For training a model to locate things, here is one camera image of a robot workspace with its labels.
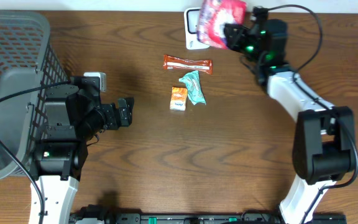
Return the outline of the purple red tissue pack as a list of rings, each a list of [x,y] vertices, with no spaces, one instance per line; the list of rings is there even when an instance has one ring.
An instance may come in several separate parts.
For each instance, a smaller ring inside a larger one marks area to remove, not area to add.
[[[226,49],[226,24],[242,25],[247,3],[242,0],[204,0],[196,30],[199,42],[211,47]]]

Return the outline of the orange tissue packet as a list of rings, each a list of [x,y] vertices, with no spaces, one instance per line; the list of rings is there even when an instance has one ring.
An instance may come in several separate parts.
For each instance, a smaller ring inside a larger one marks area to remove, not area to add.
[[[176,111],[185,111],[187,96],[188,90],[186,88],[173,86],[170,99],[170,109]]]

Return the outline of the brown snack bar wrapper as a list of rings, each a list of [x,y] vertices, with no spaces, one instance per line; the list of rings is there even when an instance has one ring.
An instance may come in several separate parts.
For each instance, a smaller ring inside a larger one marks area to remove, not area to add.
[[[213,61],[212,60],[190,60],[184,58],[178,58],[171,55],[164,55],[163,57],[163,69],[174,70],[196,70],[199,72],[205,72],[208,75],[213,74]]]

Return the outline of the teal snack wrapper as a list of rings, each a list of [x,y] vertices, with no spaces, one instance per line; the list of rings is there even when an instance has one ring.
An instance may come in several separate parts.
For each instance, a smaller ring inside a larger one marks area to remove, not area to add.
[[[199,71],[192,71],[178,79],[179,82],[185,84],[188,90],[188,98],[193,105],[198,103],[206,104],[204,94],[201,90]]]

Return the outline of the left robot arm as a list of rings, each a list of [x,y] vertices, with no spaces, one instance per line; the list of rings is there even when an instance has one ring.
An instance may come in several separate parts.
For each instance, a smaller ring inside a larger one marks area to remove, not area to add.
[[[128,127],[134,98],[101,102],[99,77],[71,77],[46,89],[46,133],[35,143],[30,174],[30,223],[68,223],[88,156],[88,142],[99,132]]]

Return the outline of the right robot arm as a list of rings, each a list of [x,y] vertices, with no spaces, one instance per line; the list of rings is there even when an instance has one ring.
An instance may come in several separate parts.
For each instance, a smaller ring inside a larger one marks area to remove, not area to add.
[[[296,123],[292,150],[296,176],[280,202],[280,221],[311,223],[323,195],[347,187],[358,175],[353,112],[322,99],[286,61],[285,22],[257,19],[250,28],[225,24],[223,32],[227,47],[255,63],[257,83]]]

